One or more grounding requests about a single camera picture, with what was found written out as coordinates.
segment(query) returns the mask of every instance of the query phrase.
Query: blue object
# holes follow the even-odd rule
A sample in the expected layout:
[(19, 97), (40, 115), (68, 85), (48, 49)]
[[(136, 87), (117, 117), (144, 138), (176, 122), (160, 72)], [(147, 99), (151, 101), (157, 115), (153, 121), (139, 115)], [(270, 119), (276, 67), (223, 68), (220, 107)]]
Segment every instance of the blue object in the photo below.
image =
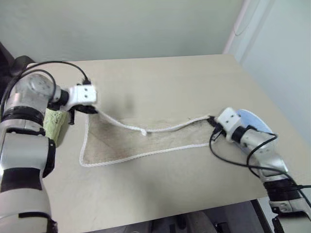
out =
[(245, 127), (251, 125), (259, 131), (273, 133), (269, 126), (254, 113), (245, 109), (239, 109), (237, 110), (237, 114), (241, 116), (241, 122)]

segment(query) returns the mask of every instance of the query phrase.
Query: beige towel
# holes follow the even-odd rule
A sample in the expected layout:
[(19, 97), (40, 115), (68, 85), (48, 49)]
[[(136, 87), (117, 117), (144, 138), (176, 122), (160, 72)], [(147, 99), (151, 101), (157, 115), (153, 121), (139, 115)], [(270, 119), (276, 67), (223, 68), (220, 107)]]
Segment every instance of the beige towel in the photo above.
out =
[[(124, 119), (120, 122), (144, 129), (160, 129), (189, 120), (191, 119)], [(87, 167), (115, 164), (172, 150), (208, 146), (208, 139), (212, 132), (212, 127), (206, 120), (196, 121), (173, 132), (146, 135), (141, 131), (111, 124), (111, 121), (107, 121), (100, 114), (89, 115), (86, 124), (80, 164)]]

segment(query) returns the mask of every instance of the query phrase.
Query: floor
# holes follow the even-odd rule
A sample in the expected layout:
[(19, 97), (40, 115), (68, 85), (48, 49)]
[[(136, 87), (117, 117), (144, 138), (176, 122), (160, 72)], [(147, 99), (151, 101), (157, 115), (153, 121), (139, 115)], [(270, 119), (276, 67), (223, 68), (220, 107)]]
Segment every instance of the floor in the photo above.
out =
[(250, 201), (92, 233), (265, 233)]

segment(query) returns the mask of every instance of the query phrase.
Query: cloth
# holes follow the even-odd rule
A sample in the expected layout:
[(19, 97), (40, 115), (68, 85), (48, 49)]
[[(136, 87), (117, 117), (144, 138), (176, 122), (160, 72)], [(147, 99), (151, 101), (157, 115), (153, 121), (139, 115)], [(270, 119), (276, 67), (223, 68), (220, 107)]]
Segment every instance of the cloth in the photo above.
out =
[(53, 111), (46, 109), (43, 120), (43, 128), (45, 130), (45, 136), (52, 139), (56, 146), (58, 146), (57, 139), (62, 125), (65, 122), (67, 112)]
[(82, 166), (104, 166), (146, 155), (208, 146), (208, 116), (186, 119), (124, 119), (89, 115), (80, 154)]

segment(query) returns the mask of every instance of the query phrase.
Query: white rope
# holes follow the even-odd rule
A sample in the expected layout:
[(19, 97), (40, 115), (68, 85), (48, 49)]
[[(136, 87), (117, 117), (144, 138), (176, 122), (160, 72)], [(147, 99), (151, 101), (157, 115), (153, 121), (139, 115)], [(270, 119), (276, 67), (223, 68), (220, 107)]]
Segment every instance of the white rope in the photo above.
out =
[(115, 126), (119, 126), (119, 127), (122, 127), (122, 128), (125, 128), (125, 129), (129, 129), (129, 130), (135, 130), (135, 131), (141, 131), (141, 134), (146, 136), (147, 133), (160, 133), (160, 132), (172, 132), (172, 131), (176, 131), (176, 130), (179, 130), (187, 125), (190, 125), (192, 123), (195, 123), (197, 121), (200, 121), (200, 120), (206, 120), (209, 118), (209, 115), (206, 115), (206, 116), (202, 116), (202, 117), (198, 117), (198, 118), (195, 118), (195, 119), (192, 119), (190, 121), (187, 121), (186, 123), (183, 123), (183, 124), (179, 124), (179, 125), (175, 125), (175, 126), (169, 126), (167, 128), (162, 128), (162, 129), (143, 129), (143, 128), (140, 128), (140, 127), (137, 127), (137, 126), (131, 126), (131, 125), (125, 125), (119, 121), (117, 121), (116, 119), (112, 118), (111, 116), (109, 116), (108, 114), (104, 113), (103, 111), (101, 110), (97, 110), (96, 111), (102, 115), (103, 117), (105, 117), (107, 119), (108, 122), (110, 122), (111, 124), (115, 125)]
[[(167, 128), (162, 128), (162, 129), (143, 129), (140, 127), (136, 127), (136, 126), (130, 126), (130, 125), (125, 125), (119, 121), (117, 121), (116, 119), (112, 118), (111, 116), (107, 115), (106, 113), (100, 111), (100, 110), (96, 110), (98, 113), (100, 113), (102, 116), (104, 116), (111, 124), (115, 125), (115, 126), (119, 126), (122, 128), (126, 128), (126, 129), (130, 129), (130, 130), (135, 130), (135, 131), (141, 131), (141, 133), (146, 136), (147, 133), (159, 133), (159, 132), (172, 132), (172, 131), (176, 131), (179, 130), (187, 125), (190, 125), (194, 122), (200, 121), (200, 120), (205, 120), (208, 119), (209, 116), (202, 116), (202, 117), (198, 117), (195, 119), (192, 119), (184, 124), (179, 124), (179, 125), (175, 125), (175, 126), (170, 126)], [(144, 157), (147, 155), (153, 155), (153, 154), (161, 154), (161, 153), (166, 153), (166, 152), (170, 152), (170, 151), (175, 151), (175, 150), (184, 150), (184, 149), (189, 149), (189, 148), (198, 148), (198, 147), (206, 147), (209, 145), (209, 143), (203, 143), (203, 144), (190, 144), (190, 145), (185, 145), (185, 146), (181, 146), (181, 147), (175, 147), (175, 148), (169, 148), (169, 149), (164, 149), (164, 150), (156, 150), (156, 151), (152, 151), (152, 152), (147, 152), (147, 153), (142, 153), (142, 154), (137, 154), (137, 155), (133, 155), (130, 157), (126, 157), (123, 159), (118, 159), (118, 160), (113, 160), (113, 161), (108, 161), (108, 162), (102, 162), (102, 163), (94, 163), (94, 164), (86, 164), (83, 161), (83, 155), (86, 149), (86, 143), (87, 143), (87, 136), (88, 136), (88, 129), (89, 129), (89, 116), (86, 116), (86, 131), (85, 131), (85, 135), (84, 135), (84, 141), (83, 141), (83, 145), (80, 151), (80, 158), (79, 158), (79, 162), (81, 166), (84, 167), (95, 167), (95, 166), (105, 166), (105, 165), (111, 165), (111, 164), (117, 164), (117, 163), (122, 163), (122, 162), (126, 162), (132, 159), (137, 159), (140, 157)]]

